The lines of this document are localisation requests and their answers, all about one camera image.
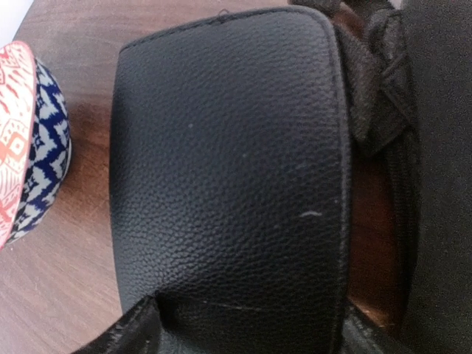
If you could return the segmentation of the black backpack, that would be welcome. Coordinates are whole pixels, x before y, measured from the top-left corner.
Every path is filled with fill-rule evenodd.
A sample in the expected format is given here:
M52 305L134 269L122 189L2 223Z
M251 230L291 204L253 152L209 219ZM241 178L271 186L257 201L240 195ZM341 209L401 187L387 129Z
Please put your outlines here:
M408 1L373 11L357 37L338 1L269 10L296 87L290 112L317 130L317 159L282 152L277 310L202 346L222 353L341 353L350 143L386 163L403 283L402 353L471 351L471 3Z

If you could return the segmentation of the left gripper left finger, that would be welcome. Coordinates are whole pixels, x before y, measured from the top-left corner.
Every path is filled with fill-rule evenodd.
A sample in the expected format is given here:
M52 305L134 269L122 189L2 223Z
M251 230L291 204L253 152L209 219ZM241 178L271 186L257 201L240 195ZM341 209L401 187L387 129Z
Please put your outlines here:
M145 296L105 332L73 354L157 353L161 331L156 297Z

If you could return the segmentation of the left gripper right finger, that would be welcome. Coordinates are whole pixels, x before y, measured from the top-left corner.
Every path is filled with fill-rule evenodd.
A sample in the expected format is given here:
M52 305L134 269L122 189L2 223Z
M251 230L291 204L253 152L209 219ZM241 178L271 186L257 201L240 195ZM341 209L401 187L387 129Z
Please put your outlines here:
M402 347L354 305L348 305L341 353L402 353Z

